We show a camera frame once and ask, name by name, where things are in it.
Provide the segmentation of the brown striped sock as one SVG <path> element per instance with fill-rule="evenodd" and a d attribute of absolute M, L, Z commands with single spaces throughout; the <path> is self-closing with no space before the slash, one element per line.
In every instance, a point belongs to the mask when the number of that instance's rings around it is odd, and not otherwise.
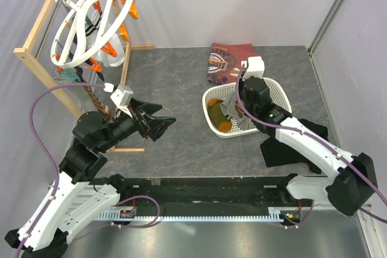
<path fill-rule="evenodd" d="M 235 83 L 235 101 L 234 101 L 234 108 L 235 108 L 235 118 L 243 119 L 244 118 L 244 112 L 240 107 L 240 96 L 239 96 L 239 81 L 241 79 L 243 69 L 235 69 L 233 71 L 236 75 L 236 83 Z"/>
<path fill-rule="evenodd" d="M 100 99 L 98 98 L 98 96 L 96 96 L 96 94 L 93 92 L 90 86 L 84 86 L 83 88 L 88 94 L 88 97 L 91 100 L 92 104 L 94 105 L 96 111 L 103 116 L 105 121 L 110 121 L 111 119 L 110 108 L 100 101 Z"/>

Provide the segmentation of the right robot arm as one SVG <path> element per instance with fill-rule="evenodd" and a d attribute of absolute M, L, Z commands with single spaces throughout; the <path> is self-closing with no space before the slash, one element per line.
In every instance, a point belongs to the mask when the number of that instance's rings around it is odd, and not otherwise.
<path fill-rule="evenodd" d="M 352 216 L 377 192 L 376 173 L 370 156 L 342 150 L 309 130 L 272 101 L 263 79 L 238 77 L 236 98 L 259 131 L 294 149 L 324 174 L 323 177 L 292 177 L 287 185 L 277 190 L 276 196 L 282 205 L 310 199 L 329 202 L 339 212 Z"/>

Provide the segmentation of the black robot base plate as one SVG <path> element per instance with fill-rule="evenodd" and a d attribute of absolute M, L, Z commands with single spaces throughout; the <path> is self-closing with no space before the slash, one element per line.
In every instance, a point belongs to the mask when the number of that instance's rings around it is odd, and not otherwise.
<path fill-rule="evenodd" d="M 126 179 L 121 200 L 135 197 L 141 216 L 260 216 L 270 208 L 305 210 L 285 189 L 286 176 Z"/>

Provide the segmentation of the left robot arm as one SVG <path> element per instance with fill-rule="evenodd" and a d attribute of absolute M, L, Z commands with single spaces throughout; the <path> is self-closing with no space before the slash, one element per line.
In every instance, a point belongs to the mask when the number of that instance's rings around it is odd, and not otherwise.
<path fill-rule="evenodd" d="M 108 149 L 134 133 L 158 140 L 176 121 L 157 117 L 162 105 L 132 99 L 127 112 L 106 122 L 95 111 L 82 114 L 73 129 L 74 142 L 59 164 L 52 191 L 21 228 L 10 230 L 5 241 L 16 257 L 62 257 L 69 244 L 99 214 L 115 205 L 128 205 L 132 190 L 115 174 L 89 200 L 71 211 L 70 206 L 107 162 Z"/>

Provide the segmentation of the grey sock black stripes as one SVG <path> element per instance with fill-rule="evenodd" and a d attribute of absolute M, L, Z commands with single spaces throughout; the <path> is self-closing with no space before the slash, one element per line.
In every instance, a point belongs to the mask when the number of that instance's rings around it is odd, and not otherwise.
<path fill-rule="evenodd" d="M 236 125 L 240 130 L 240 133 L 242 134 L 251 134 L 257 131 L 257 128 L 255 127 L 251 119 L 247 117 L 237 118 Z"/>

